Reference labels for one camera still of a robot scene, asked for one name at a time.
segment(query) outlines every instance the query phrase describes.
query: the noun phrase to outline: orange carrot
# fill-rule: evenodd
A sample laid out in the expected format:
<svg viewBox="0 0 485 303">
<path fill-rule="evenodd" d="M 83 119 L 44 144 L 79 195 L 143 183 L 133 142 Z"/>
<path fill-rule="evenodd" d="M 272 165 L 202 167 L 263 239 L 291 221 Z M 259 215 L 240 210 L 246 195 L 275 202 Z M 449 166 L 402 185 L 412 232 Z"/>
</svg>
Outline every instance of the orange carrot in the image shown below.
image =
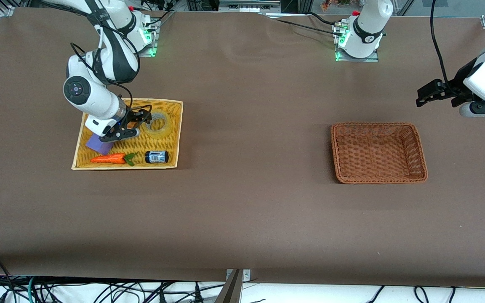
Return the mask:
<svg viewBox="0 0 485 303">
<path fill-rule="evenodd" d="M 136 153 L 125 155 L 125 153 L 116 153 L 106 156 L 98 156 L 92 158 L 90 161 L 92 163 L 115 163 L 115 164 L 125 164 L 134 166 L 131 159 L 136 155 Z"/>
</svg>

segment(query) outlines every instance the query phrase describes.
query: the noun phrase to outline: brown table surface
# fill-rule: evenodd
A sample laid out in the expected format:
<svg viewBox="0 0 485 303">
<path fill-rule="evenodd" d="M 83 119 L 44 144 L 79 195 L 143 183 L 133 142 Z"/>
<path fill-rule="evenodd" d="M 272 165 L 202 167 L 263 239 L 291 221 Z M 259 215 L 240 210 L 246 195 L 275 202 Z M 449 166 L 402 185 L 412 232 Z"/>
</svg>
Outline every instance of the brown table surface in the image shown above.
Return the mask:
<svg viewBox="0 0 485 303">
<path fill-rule="evenodd" d="M 485 30 L 435 25 L 453 77 Z M 429 20 L 386 31 L 379 63 L 346 63 L 327 34 L 178 12 L 128 88 L 185 102 L 179 167 L 71 171 L 69 42 L 92 50 L 98 36 L 83 17 L 18 8 L 0 23 L 0 259 L 12 274 L 222 280 L 251 268 L 262 282 L 485 285 L 485 119 L 449 101 L 417 109 L 416 90 L 441 77 Z M 414 123 L 429 180 L 339 184 L 340 121 Z"/>
</svg>

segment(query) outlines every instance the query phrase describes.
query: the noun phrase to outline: purple cloth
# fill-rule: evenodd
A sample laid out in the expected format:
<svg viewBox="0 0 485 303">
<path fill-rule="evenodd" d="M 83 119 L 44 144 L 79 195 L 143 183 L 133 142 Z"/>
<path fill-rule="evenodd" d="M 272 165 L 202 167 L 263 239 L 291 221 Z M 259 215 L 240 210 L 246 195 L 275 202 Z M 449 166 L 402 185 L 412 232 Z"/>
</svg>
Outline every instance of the purple cloth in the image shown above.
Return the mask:
<svg viewBox="0 0 485 303">
<path fill-rule="evenodd" d="M 113 143 L 114 142 L 103 143 L 100 141 L 99 136 L 93 134 L 91 138 L 89 138 L 85 146 L 105 156 L 109 154 L 109 150 L 112 149 Z"/>
</svg>

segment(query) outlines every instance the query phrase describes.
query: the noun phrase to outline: clear tape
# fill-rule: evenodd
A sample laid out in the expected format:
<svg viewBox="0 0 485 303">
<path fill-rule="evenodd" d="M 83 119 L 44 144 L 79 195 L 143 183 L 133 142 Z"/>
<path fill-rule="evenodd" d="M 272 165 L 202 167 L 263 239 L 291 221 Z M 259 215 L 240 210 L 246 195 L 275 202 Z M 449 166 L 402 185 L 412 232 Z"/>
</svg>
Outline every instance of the clear tape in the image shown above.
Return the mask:
<svg viewBox="0 0 485 303">
<path fill-rule="evenodd" d="M 156 120 L 164 119 L 164 126 L 160 129 L 151 129 L 152 124 Z M 145 126 L 145 133 L 148 134 L 153 139 L 162 139 L 168 136 L 171 133 L 172 129 L 171 119 L 166 112 L 160 111 L 159 109 L 154 109 L 151 111 L 151 122 L 146 123 Z"/>
</svg>

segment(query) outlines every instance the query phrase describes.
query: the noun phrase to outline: wicker tray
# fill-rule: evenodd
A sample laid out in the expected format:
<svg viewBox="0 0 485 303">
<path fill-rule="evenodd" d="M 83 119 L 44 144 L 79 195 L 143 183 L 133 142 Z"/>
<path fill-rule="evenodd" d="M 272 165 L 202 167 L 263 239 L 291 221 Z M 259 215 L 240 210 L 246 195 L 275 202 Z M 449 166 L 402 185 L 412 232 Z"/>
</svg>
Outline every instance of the wicker tray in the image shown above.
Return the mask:
<svg viewBox="0 0 485 303">
<path fill-rule="evenodd" d="M 348 184 L 408 184 L 428 179 L 410 123 L 341 122 L 331 127 L 336 177 Z"/>
<path fill-rule="evenodd" d="M 110 169 L 167 169 L 177 167 L 179 160 L 179 137 L 181 136 L 181 123 L 183 121 L 183 102 L 175 100 L 163 100 L 155 98 L 134 98 L 133 106 L 151 104 L 153 111 L 160 110 L 168 115 L 171 122 L 171 132 L 165 138 L 155 139 L 145 130 L 146 126 L 140 126 L 140 135 L 136 138 L 116 142 L 110 154 L 113 153 L 137 153 L 132 159 L 134 166 L 127 164 L 91 163 L 90 159 L 100 156 L 99 153 L 85 146 L 93 134 L 84 126 L 87 115 L 81 119 L 80 134 L 77 138 L 76 152 L 72 163 L 73 170 L 110 170 Z M 148 164 L 145 162 L 145 152 L 148 150 L 167 150 L 169 161 L 167 163 Z"/>
</svg>

